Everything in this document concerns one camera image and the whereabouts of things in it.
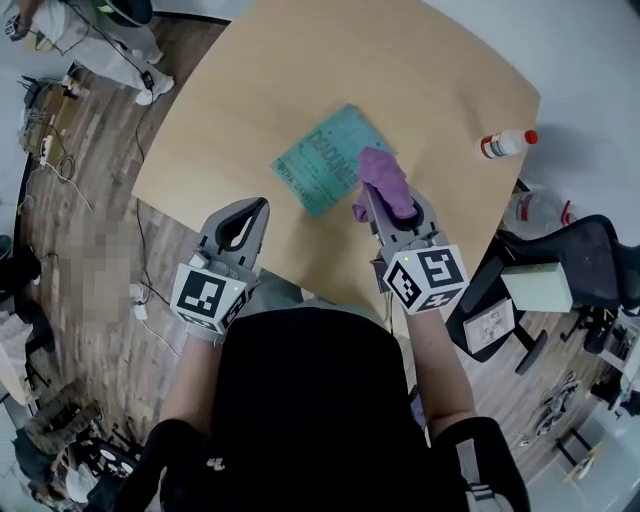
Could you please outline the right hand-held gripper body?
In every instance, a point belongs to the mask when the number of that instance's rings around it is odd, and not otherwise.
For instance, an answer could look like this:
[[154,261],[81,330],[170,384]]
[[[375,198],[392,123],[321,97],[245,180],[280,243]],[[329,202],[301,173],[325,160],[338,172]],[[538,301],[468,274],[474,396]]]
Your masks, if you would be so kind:
[[409,315],[448,306],[469,285],[459,248],[433,221],[417,230],[371,224],[379,242],[371,264],[379,290],[391,293]]

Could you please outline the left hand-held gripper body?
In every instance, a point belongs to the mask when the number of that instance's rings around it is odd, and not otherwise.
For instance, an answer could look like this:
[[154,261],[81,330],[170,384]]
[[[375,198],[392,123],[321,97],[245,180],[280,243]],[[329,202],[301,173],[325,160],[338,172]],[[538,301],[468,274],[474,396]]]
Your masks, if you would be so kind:
[[215,226],[201,231],[188,262],[178,265],[171,310],[185,332],[220,345],[257,286],[261,234],[249,227],[225,241]]

